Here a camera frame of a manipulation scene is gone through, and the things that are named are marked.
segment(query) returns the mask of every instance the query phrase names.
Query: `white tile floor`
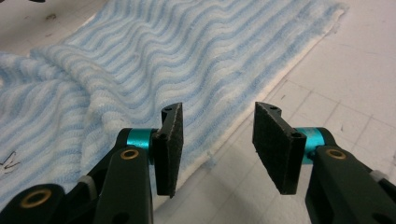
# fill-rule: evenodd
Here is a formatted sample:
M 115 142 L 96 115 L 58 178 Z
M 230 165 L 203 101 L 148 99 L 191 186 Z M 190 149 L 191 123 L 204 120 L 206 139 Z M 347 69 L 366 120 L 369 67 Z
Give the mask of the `white tile floor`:
M 72 34 L 106 0 L 6 0 L 0 50 L 30 48 Z M 396 183 L 396 1 L 343 0 L 348 13 L 264 100 L 292 126 L 323 126 L 337 143 Z M 48 15 L 56 14 L 56 19 Z M 155 223 L 309 223 L 304 195 L 279 196 L 251 144 L 252 117 L 155 212 Z

